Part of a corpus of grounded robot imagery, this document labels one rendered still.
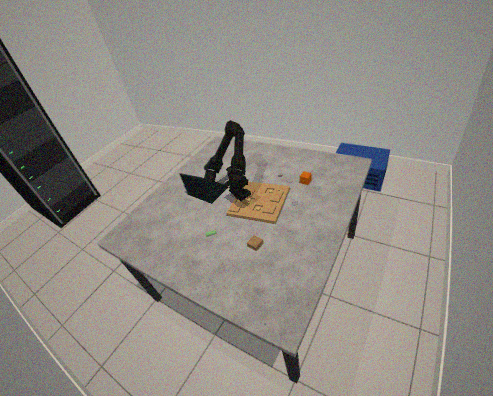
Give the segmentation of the orange cube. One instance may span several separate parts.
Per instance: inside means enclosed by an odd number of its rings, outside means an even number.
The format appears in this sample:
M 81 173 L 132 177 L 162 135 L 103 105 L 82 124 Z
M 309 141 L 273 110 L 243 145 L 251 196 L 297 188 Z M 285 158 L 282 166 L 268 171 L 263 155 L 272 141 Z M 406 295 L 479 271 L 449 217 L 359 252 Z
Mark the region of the orange cube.
M 311 181 L 311 173 L 303 172 L 300 176 L 300 183 L 308 185 Z

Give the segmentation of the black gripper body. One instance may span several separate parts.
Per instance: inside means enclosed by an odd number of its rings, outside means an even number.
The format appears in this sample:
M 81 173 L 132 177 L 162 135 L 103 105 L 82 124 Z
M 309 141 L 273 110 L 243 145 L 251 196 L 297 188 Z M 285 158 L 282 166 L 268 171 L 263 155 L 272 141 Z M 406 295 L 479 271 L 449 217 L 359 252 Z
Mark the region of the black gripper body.
M 243 200 L 251 195 L 251 191 L 249 191 L 248 189 L 238 188 L 233 182 L 230 182 L 229 180 L 224 183 L 224 187 L 226 189 L 228 188 L 228 186 L 231 191 L 238 192 L 239 197 Z

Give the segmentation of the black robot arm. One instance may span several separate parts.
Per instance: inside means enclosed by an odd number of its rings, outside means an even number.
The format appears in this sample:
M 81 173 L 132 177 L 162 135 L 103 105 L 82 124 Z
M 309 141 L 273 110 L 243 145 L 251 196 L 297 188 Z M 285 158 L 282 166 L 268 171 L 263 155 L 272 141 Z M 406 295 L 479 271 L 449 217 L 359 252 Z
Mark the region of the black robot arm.
M 233 182 L 238 188 L 243 188 L 248 185 L 248 179 L 246 178 L 246 176 L 244 176 L 246 172 L 246 160 L 243 155 L 244 135 L 245 132 L 240 127 L 240 124 L 231 120 L 226 123 L 225 135 L 215 155 L 212 156 L 204 166 L 204 170 L 206 170 L 206 172 L 203 180 L 215 182 L 216 173 L 219 173 L 223 165 L 222 158 L 228 148 L 231 139 L 235 137 L 234 155 L 231 159 L 231 166 L 227 167 L 226 169 L 227 174 L 229 177 L 229 181 Z

